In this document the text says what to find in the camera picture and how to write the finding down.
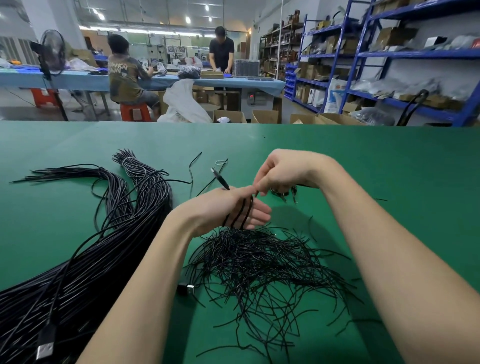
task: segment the stool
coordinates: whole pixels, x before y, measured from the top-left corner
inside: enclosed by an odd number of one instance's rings
[[[140,110],[142,115],[141,120],[135,120],[133,118],[133,111]],[[150,112],[148,111],[147,104],[138,104],[138,105],[125,105],[120,104],[120,114],[123,121],[152,121],[150,118]]]
[[[53,90],[47,89],[48,95],[44,95],[40,88],[31,88],[33,100],[35,101],[35,106],[40,107],[42,105],[46,105],[48,103],[52,104],[53,106],[58,107],[58,103],[55,99],[55,94]]]

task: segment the bundle of black cables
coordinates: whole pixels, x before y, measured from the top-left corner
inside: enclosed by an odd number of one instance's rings
[[[92,164],[35,170],[32,176],[14,181],[90,177],[96,178],[93,194],[99,181],[107,181],[108,187],[102,196],[95,194],[100,197],[94,217],[97,233],[80,244],[68,261],[0,292],[0,363],[31,363],[42,356],[52,363],[73,363],[172,210],[168,182],[193,183],[193,178],[190,182],[165,179],[168,173],[143,164],[128,150],[119,151],[113,160],[132,178],[135,187],[130,191],[123,178]],[[131,200],[134,191],[137,197]],[[106,217],[99,227],[96,218],[102,202]]]
[[[326,249],[312,248],[309,239],[280,228],[280,239],[269,227],[253,231],[220,228],[193,253],[187,265],[187,278],[191,284],[205,287],[211,301],[225,303],[233,298],[237,316],[222,325],[236,323],[237,343],[208,349],[199,355],[220,348],[240,348],[266,355],[269,350],[294,346],[292,336],[299,336],[297,318],[310,309],[295,312],[304,294],[316,291],[335,299],[345,311],[347,296],[355,296],[355,286],[346,282],[337,272],[322,264],[322,258],[345,255]],[[240,324],[244,323],[247,335],[260,343],[264,352],[255,345],[241,345],[238,337]]]

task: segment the red object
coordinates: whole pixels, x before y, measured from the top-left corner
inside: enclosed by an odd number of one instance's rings
[[[133,119],[133,110],[140,110],[142,115],[141,120]],[[150,112],[148,111],[147,104],[138,104],[138,105],[124,105],[120,104],[120,114],[123,121],[152,121],[150,117]]]
[[[48,103],[56,107],[59,106],[55,99],[55,94],[53,93],[53,90],[47,89],[48,95],[44,95],[40,88],[31,88],[30,90],[32,91],[33,100],[35,101],[36,107],[39,108],[40,106],[46,105]]]
[[[480,48],[480,38],[473,41],[472,48]]]

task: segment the green table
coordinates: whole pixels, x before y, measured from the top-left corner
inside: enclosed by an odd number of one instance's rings
[[[91,181],[60,181],[37,185],[8,184],[29,170],[76,163],[96,163],[124,176],[111,160],[117,149],[129,148],[143,162],[168,171],[172,178],[189,179],[193,194],[212,178],[215,161],[229,158],[226,181],[250,184],[266,156],[275,148],[307,149],[336,158],[371,196],[401,224],[424,241],[473,287],[480,290],[480,129],[344,127],[318,125],[157,124],[128,122],[0,122],[0,289],[21,282],[67,259],[94,232],[97,199]],[[190,186],[172,183],[175,205],[190,196]],[[273,223],[305,232],[313,215],[312,233],[319,245],[350,255],[323,196],[299,188],[298,205],[267,196]],[[192,242],[189,254],[198,246]],[[345,278],[359,277],[353,262],[331,257],[326,263]],[[401,362],[385,328],[376,323],[350,324],[351,319],[378,315],[361,282],[358,295],[365,305],[352,304],[351,316],[327,327],[336,314],[334,302],[312,293],[299,310],[319,309],[299,318],[300,338],[290,350],[292,363]],[[220,349],[235,344],[235,328],[212,328],[235,317],[232,307],[175,298],[164,362],[266,363],[259,354]],[[250,343],[241,333],[242,344]],[[272,352],[285,363],[283,352]]]

